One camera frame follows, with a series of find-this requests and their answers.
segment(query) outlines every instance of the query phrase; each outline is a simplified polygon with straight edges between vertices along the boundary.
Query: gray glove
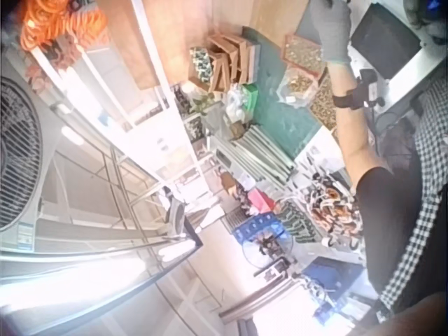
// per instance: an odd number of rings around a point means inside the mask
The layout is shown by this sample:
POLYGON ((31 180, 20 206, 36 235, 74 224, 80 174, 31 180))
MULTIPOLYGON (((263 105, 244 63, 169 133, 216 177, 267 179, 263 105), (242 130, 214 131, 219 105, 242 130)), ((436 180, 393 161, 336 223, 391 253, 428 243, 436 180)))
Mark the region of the gray glove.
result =
POLYGON ((350 63, 350 8, 343 0, 311 0, 311 17, 322 42, 326 62, 350 63))

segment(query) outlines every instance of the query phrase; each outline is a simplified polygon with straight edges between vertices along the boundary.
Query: checkered shirt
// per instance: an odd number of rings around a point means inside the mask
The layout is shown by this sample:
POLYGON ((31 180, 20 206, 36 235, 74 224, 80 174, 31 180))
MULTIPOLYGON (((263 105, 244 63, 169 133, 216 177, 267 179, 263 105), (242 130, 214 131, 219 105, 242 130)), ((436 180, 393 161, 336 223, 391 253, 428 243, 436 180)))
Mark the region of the checkered shirt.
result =
POLYGON ((422 196, 416 226, 392 279, 380 295, 392 310, 396 300, 411 279, 428 238, 442 200, 441 190, 448 181, 448 152, 444 138, 448 135, 447 78, 435 81, 423 98, 424 115, 415 134, 415 145, 421 161, 422 196))

